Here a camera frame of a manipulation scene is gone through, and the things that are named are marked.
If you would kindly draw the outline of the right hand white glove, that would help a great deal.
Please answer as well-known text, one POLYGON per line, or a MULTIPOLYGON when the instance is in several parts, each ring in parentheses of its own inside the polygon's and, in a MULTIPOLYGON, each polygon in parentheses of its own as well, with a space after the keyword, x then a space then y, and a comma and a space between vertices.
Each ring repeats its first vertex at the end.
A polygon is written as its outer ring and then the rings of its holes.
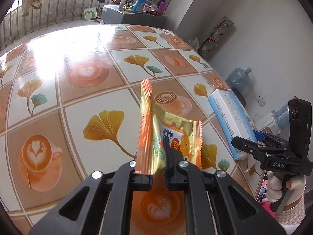
MULTIPOLYGON (((268 183, 267 183, 267 193, 266 197, 271 203, 277 202, 283 195, 282 192, 282 180, 274 175, 274 172, 269 171, 267 173, 268 183)), ((306 177, 302 174, 297 174, 291 179, 289 179, 286 184, 286 188, 289 189, 292 194, 287 201, 286 205, 293 204, 297 200, 299 200, 306 186, 306 177)))

